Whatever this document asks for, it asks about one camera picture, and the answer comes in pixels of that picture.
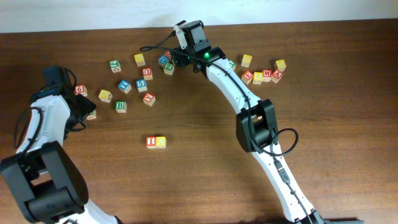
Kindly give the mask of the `yellow C block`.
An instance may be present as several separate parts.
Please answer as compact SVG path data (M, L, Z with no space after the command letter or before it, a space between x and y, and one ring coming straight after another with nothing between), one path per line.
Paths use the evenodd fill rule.
M164 136L157 136L155 138L155 146L156 148L166 148L167 147L167 140Z

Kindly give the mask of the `red I block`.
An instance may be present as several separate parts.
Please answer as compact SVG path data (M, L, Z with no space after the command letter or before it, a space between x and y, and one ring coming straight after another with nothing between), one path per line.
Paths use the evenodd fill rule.
M156 148L156 137L153 136L146 137L146 147L148 149Z

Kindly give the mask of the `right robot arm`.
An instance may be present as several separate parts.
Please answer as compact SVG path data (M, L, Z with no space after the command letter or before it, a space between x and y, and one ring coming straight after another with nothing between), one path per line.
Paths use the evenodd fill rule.
M204 74L224 94L236 112L238 142L264 169L285 218L292 223L324 223L285 161L278 139L282 131L277 127L272 102L256 96L234 72L224 52L211 46L202 21L181 21L172 33L180 44L170 52L174 65L192 65L195 73Z

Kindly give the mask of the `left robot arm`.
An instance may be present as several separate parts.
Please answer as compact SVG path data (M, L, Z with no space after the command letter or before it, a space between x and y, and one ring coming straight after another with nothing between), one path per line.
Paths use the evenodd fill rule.
M24 218L30 223L119 224L89 199L87 184L63 148L96 105L75 94L75 74L60 66L43 71L45 85L30 98L31 114L16 153L1 161L4 177Z

